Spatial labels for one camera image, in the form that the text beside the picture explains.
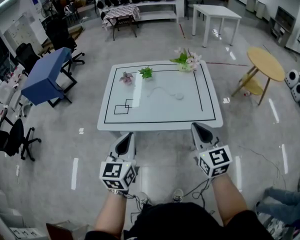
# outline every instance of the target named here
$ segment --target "white table leg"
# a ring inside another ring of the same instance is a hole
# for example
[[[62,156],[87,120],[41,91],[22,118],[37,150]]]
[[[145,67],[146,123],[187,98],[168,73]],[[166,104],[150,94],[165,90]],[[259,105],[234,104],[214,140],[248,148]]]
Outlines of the white table leg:
[[[233,37],[232,37],[232,40],[231,40],[231,43],[230,43],[231,46],[234,45],[234,40],[235,40],[236,34],[238,32],[239,24],[240,24],[240,19],[238,19],[238,22],[236,23],[235,30],[233,32]]]
[[[219,28],[219,36],[222,34],[222,30],[224,29],[225,18],[221,19],[220,28]]]
[[[197,9],[193,7],[193,20],[192,20],[192,35],[196,35],[196,28],[197,28]]]
[[[206,19],[205,19],[205,30],[204,30],[204,37],[203,37],[203,44],[202,46],[204,48],[207,47],[207,42],[208,42],[208,36],[209,36],[209,28],[210,28],[210,16],[206,16]]]
[[[116,138],[120,138],[122,136],[120,131],[110,131],[110,133]]]

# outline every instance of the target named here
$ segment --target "wooden side table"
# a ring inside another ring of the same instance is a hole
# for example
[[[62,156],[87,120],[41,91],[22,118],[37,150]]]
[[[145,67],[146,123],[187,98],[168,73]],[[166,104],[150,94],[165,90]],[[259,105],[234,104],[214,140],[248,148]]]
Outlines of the wooden side table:
[[[254,66],[246,73],[247,76],[244,77],[244,79],[241,78],[239,80],[239,82],[242,81],[242,83],[231,96],[233,97],[242,87],[247,86],[247,84],[253,84],[253,82],[257,82],[252,78],[256,73],[258,73],[258,71],[260,71],[268,77],[268,80],[258,103],[259,106],[266,94],[270,79],[277,82],[282,82],[285,79],[285,71],[275,57],[259,47],[250,47],[247,51],[247,55]]]

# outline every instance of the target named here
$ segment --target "black office chair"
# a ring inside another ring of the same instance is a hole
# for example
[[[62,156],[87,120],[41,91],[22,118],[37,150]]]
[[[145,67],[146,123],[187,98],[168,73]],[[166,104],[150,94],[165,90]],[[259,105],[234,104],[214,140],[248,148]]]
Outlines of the black office chair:
[[[23,148],[21,151],[21,159],[25,160],[24,157],[25,151],[27,151],[31,161],[35,161],[34,157],[31,155],[29,150],[29,145],[35,141],[41,143],[41,139],[34,138],[29,140],[30,132],[34,131],[35,128],[30,128],[26,137],[24,136],[24,125],[19,118],[13,124],[9,133],[6,131],[0,130],[0,151],[5,152],[8,156],[12,157],[15,154],[19,154],[19,148],[21,144],[23,144]]]
[[[36,55],[30,43],[24,42],[15,50],[15,54],[15,59],[24,67],[22,73],[28,76],[40,57]]]
[[[67,22],[64,19],[54,18],[46,26],[46,35],[51,40],[54,50],[58,50],[62,47],[67,47],[71,49],[73,53],[76,50],[77,44],[75,40],[69,35]],[[80,55],[85,56],[83,52],[80,52],[78,55],[72,57],[72,62],[85,62],[81,59],[77,59]]]

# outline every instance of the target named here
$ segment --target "gray floor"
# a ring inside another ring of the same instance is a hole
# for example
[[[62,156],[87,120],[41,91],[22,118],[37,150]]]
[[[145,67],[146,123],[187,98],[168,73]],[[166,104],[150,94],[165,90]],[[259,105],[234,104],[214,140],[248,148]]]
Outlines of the gray floor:
[[[84,52],[85,65],[72,70],[78,81],[68,93],[72,104],[61,102],[55,108],[47,103],[33,107],[26,128],[35,127],[34,136],[42,143],[32,146],[35,162],[20,156],[0,154],[0,188],[7,194],[11,207],[18,209],[29,226],[45,228],[45,223],[73,220],[93,224],[107,191],[99,180],[100,162],[106,158],[115,138],[97,130],[99,110],[109,71],[114,64],[159,61],[175,57],[178,47],[202,55],[208,64],[219,99],[224,125],[223,142],[233,156],[229,175],[244,195],[249,208],[270,186],[296,190],[300,173],[300,109],[284,82],[271,81],[266,96],[257,106],[259,96],[244,96],[243,91],[230,97],[238,79],[252,64],[247,49],[257,46],[269,50],[284,70],[300,71],[300,57],[279,47],[265,32],[267,24],[231,0],[229,8],[243,16],[234,46],[230,46],[234,22],[225,21],[221,37],[214,35],[219,21],[211,23],[208,47],[202,47],[204,22],[198,20],[197,35],[192,36],[192,18],[181,21],[153,21],[139,25],[138,37],[121,28],[112,40],[98,21],[77,39],[77,51]],[[257,77],[265,84],[266,77]],[[276,108],[276,122],[269,99]],[[282,145],[287,163],[284,165]],[[279,169],[266,161],[272,161]],[[155,202],[167,202],[175,188],[184,192],[206,179],[195,165],[194,145],[190,131],[147,132],[137,136],[137,163],[141,166],[132,194],[146,192]],[[71,189],[74,158],[78,158],[76,190]],[[16,178],[16,165],[20,175]],[[212,188],[204,192],[206,209],[217,211]],[[191,195],[185,201],[202,205]],[[130,212],[137,210],[133,200],[127,202],[126,224],[131,225]],[[213,216],[219,220],[217,212]]]

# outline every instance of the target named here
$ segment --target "sneaker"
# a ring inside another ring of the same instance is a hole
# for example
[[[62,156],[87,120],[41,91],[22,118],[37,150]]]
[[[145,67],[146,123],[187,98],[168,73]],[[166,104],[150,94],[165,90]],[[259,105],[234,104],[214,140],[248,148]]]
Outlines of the sneaker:
[[[178,188],[174,191],[172,196],[172,203],[182,203],[182,200],[184,199],[184,192],[182,189]]]
[[[261,212],[257,211],[258,205],[260,205],[260,201],[256,202],[256,204],[255,204],[255,213],[256,213],[256,215],[259,216],[261,214]]]
[[[140,199],[141,206],[144,206],[144,205],[151,205],[152,206],[151,200],[150,200],[149,196],[147,196],[146,193],[140,192],[138,197]]]

